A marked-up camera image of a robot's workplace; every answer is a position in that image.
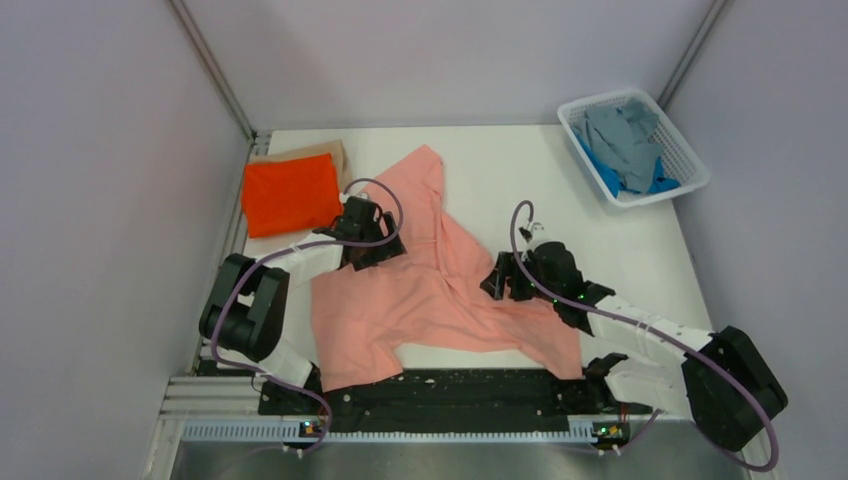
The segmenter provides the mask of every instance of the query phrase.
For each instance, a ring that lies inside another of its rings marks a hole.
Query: white tabletop
[[[512,211],[530,199],[536,220],[574,253],[584,278],[675,322],[711,328],[671,202],[609,211],[566,150],[561,126],[281,130],[273,133],[268,153],[334,139],[344,142],[354,178],[374,177],[429,145],[444,160],[445,209],[493,255],[509,250]],[[261,257],[303,236],[248,239],[244,253]],[[317,363],[309,296],[308,285],[289,293],[283,335]],[[517,350],[472,353],[408,344],[396,353],[405,368],[540,367]]]

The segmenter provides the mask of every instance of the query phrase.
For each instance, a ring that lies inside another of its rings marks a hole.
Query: gray wall
[[[710,0],[187,0],[257,128],[554,123],[659,95]]]
[[[713,172],[677,203],[718,326],[789,394],[788,478],[845,478],[848,3],[737,1],[670,116]]]
[[[0,476],[138,478],[246,143],[164,1],[0,2],[0,112]]]

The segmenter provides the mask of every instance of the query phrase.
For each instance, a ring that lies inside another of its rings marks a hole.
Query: orange cloth
[[[241,208],[250,238],[329,226],[343,209],[332,155],[246,166]]]
[[[377,177],[403,205],[406,255],[312,280],[312,331],[324,391],[401,373],[394,349],[417,343],[472,352],[517,348],[561,379],[580,378],[577,330],[549,303],[495,301],[480,288],[489,252],[442,210],[442,159],[423,146]],[[382,189],[365,188],[397,219]]]

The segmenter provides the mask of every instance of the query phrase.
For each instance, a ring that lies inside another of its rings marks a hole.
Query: pink t-shirt
[[[402,371],[402,343],[472,352],[518,349],[561,379],[580,378],[577,331],[534,299],[492,300],[480,282],[491,255],[442,209],[442,159],[427,146],[377,177],[403,205],[407,254],[354,272],[352,266],[312,283],[312,330],[325,391],[377,382]],[[370,198],[395,220],[381,188]]]

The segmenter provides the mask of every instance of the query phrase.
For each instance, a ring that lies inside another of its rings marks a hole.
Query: white basket
[[[666,177],[673,178],[680,182],[680,186],[667,192],[654,194],[638,194],[630,193],[621,190],[618,197],[614,197],[609,191],[592,161],[586,155],[577,136],[571,130],[571,127],[583,118],[583,113],[587,108],[611,105],[613,107],[621,107],[631,98],[635,98],[644,103],[651,111],[659,116],[657,130],[650,137],[650,141],[659,143],[663,146],[662,163]],[[684,193],[689,193],[693,190],[703,187],[710,181],[710,172],[701,163],[701,159],[692,151],[692,147],[680,134],[680,131],[672,125],[671,120],[660,109],[657,102],[650,95],[638,89],[618,90],[615,92],[604,93],[592,97],[583,98],[574,102],[566,103],[557,109],[559,121],[565,127],[568,134],[568,149],[575,159],[583,159],[583,165],[588,169],[588,173],[595,179],[598,188],[609,202],[617,207],[629,208],[638,205],[647,205],[649,203],[659,202],[674,198]]]

